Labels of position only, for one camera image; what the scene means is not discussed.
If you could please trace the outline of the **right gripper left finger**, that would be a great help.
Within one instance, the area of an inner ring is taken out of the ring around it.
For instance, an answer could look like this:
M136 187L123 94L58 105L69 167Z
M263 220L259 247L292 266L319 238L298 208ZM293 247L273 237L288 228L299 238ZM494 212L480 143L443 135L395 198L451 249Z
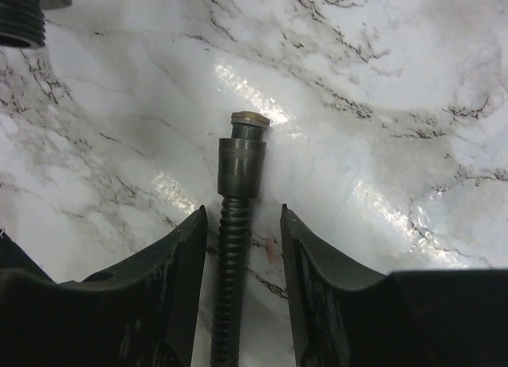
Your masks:
M61 284L2 235L2 365L190 365L207 223L199 208L131 257Z

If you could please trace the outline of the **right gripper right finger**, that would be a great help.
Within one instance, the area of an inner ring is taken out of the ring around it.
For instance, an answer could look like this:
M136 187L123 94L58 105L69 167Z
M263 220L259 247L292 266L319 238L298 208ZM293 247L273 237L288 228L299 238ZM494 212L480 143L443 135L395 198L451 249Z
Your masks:
M294 356L299 366L504 366L504 269L384 275L280 219Z

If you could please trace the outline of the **grey shower head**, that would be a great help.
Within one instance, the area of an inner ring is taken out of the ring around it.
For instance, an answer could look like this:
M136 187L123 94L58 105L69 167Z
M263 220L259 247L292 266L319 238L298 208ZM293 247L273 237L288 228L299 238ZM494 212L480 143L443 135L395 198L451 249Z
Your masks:
M43 48L44 11L63 9L71 4L72 0L0 0L1 46Z

